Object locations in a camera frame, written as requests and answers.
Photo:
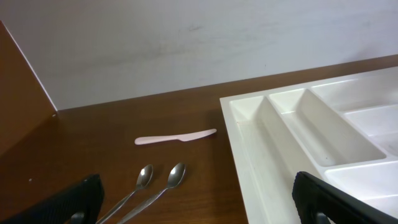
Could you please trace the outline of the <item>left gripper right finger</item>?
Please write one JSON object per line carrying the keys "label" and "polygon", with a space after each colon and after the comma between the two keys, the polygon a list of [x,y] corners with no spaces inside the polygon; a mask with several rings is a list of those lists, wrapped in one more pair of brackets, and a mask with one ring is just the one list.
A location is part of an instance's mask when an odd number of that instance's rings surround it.
{"label": "left gripper right finger", "polygon": [[305,224],[397,224],[396,218],[304,171],[295,176],[292,198],[300,221]]}

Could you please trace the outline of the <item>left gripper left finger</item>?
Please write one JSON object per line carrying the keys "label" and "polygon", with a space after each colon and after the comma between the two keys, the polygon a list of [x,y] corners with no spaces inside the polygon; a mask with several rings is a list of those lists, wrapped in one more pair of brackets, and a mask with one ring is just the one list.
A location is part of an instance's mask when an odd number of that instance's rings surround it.
{"label": "left gripper left finger", "polygon": [[100,175],[92,174],[2,223],[65,223],[77,213],[82,223],[96,223],[103,200]]}

